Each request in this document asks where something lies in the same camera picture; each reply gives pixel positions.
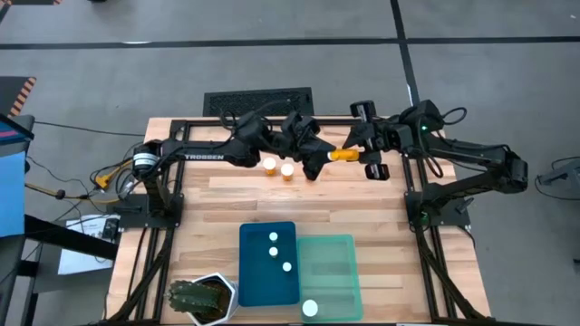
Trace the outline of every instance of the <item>cactus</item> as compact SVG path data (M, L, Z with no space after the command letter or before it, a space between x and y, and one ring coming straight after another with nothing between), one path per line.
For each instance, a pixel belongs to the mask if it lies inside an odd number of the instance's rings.
M169 286L169 306L176 312L221 314L218 305L220 294L219 289L204 284L176 281Z

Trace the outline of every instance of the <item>blue tray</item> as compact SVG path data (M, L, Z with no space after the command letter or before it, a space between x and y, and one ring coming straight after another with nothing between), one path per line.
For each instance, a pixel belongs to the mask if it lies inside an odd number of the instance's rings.
M269 235L278 233L273 244ZM276 259L268 253L278 249ZM282 264L292 264L284 272ZM239 227L239 296L241 306L296 304L300 301L300 281L296 253L296 226L293 222L248 223Z

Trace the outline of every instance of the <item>orange object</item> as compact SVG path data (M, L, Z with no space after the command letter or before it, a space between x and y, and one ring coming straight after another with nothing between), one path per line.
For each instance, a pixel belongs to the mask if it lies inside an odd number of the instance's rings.
M359 152L355 149L337 149L335 151L328 152L328 158L332 161L355 161L359 159Z

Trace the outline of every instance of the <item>black stand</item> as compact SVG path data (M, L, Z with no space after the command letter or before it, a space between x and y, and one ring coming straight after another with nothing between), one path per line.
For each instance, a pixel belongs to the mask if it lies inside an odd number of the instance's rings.
M160 228L170 229L178 227L181 223L181 213L183 212L183 195L179 194L171 200L172 214L161 216L149 211L148 195L129 195L126 201L119 204L107 206L107 211L111 214L119 214L122 219L119 221L119 228L124 231L128 228Z

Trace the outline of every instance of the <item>black grate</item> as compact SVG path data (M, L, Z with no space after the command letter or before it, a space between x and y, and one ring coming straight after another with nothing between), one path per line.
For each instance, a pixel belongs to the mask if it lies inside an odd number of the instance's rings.
M206 93L203 103L204 117L218 117L222 111L230 111L236 116L255 110L270 101L276 103L260 112L263 116L285 116L292 110L303 115L314 115L312 89L310 87L258 91L221 91Z

